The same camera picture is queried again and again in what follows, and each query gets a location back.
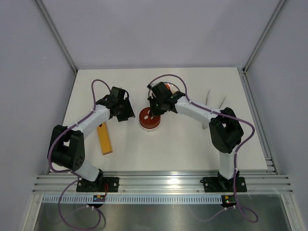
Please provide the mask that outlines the metal food tongs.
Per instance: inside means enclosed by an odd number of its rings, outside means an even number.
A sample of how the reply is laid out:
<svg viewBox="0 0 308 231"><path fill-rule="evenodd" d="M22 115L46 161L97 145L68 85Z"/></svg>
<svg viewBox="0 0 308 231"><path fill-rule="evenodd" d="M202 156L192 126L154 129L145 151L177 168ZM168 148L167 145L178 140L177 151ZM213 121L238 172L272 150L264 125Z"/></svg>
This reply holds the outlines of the metal food tongs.
<svg viewBox="0 0 308 231"><path fill-rule="evenodd" d="M209 89L206 95L205 105L217 109L222 109L226 98L226 94L222 95L218 93L212 93L211 89Z"/></svg>

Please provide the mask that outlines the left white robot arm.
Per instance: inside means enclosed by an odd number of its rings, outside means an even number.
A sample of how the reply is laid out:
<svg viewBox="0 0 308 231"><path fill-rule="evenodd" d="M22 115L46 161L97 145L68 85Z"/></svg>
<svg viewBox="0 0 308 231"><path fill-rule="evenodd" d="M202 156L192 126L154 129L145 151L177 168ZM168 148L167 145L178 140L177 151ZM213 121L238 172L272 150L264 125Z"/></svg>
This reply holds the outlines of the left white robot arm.
<svg viewBox="0 0 308 231"><path fill-rule="evenodd" d="M78 177L77 191L102 192L108 188L103 171L91 164L85 155L85 139L100 125L116 117L119 122L133 118L134 112L129 93L112 87L109 94L94 101L92 110L70 126L57 125L53 128L47 154L49 165L65 167Z"/></svg>

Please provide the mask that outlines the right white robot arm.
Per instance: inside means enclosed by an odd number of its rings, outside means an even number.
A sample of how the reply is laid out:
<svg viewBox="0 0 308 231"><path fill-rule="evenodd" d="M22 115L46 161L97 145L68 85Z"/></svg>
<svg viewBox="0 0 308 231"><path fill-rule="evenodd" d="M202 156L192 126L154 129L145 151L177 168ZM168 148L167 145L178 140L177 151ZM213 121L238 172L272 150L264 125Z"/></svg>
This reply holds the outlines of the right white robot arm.
<svg viewBox="0 0 308 231"><path fill-rule="evenodd" d="M213 178L203 178L201 182L206 192L232 192L238 178L236 148L242 141L244 131L235 117L234 111L225 108L220 111L203 104L190 101L181 91L172 92L164 82L149 84L148 100L150 115L160 116L174 112L207 124L211 142L219 152L219 171Z"/></svg>

